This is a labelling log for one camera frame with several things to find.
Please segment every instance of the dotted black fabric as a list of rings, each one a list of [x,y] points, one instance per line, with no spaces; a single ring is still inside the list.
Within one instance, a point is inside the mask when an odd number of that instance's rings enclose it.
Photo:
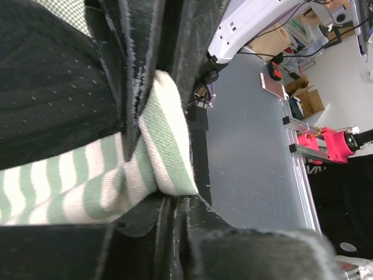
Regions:
[[[92,39],[29,0],[0,1],[0,170],[120,130]]]

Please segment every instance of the red and black object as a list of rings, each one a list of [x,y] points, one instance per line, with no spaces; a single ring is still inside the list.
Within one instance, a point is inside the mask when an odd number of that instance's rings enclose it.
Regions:
[[[273,61],[267,63],[269,76],[275,81],[280,81],[282,79],[281,69],[278,64]]]

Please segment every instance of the pink smartphone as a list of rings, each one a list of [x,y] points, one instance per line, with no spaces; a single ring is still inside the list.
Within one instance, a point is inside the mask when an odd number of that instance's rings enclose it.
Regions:
[[[268,77],[263,73],[261,73],[261,81],[263,89],[267,90],[273,95],[276,95],[278,98],[281,98],[282,100],[289,99],[289,95],[286,93],[285,87],[282,84],[277,83],[271,77]]]

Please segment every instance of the checkered fabric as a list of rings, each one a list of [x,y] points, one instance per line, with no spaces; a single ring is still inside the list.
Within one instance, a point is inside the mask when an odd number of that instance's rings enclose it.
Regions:
[[[90,36],[85,18],[84,0],[33,0],[53,13],[56,17],[69,23],[74,28]]]

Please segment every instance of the screw hole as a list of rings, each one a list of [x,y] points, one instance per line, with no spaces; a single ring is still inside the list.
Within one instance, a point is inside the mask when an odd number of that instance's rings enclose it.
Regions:
[[[120,227],[120,228],[124,228],[124,227],[127,226],[127,224],[126,224],[125,222],[118,222],[117,225],[118,225],[118,227]]]

